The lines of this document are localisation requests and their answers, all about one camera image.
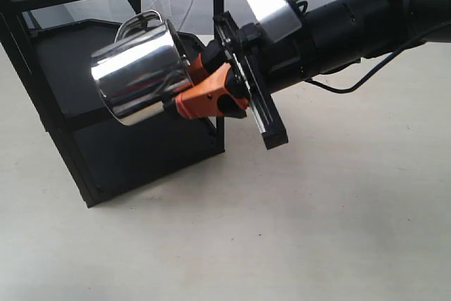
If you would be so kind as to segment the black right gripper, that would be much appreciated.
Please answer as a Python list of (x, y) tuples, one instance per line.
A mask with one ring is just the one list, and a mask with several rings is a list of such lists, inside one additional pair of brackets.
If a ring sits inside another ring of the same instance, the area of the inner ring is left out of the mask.
[[(254, 23), (238, 27), (228, 11), (214, 16), (213, 22), (221, 43), (211, 40), (189, 66), (191, 81), (200, 83), (164, 102), (163, 112), (188, 120), (245, 118), (249, 97), (266, 148), (287, 144), (287, 131), (259, 67), (261, 30)], [(230, 63), (222, 66), (221, 44)]]

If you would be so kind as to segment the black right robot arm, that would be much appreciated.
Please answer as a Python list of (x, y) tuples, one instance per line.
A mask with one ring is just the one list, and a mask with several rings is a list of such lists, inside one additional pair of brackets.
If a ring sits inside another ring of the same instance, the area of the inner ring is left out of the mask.
[(251, 110), (267, 149), (288, 142), (274, 92), (427, 42), (450, 41), (450, 0), (247, 0), (256, 20), (214, 17), (215, 37), (191, 63), (192, 85), (163, 101), (184, 119), (244, 118)]

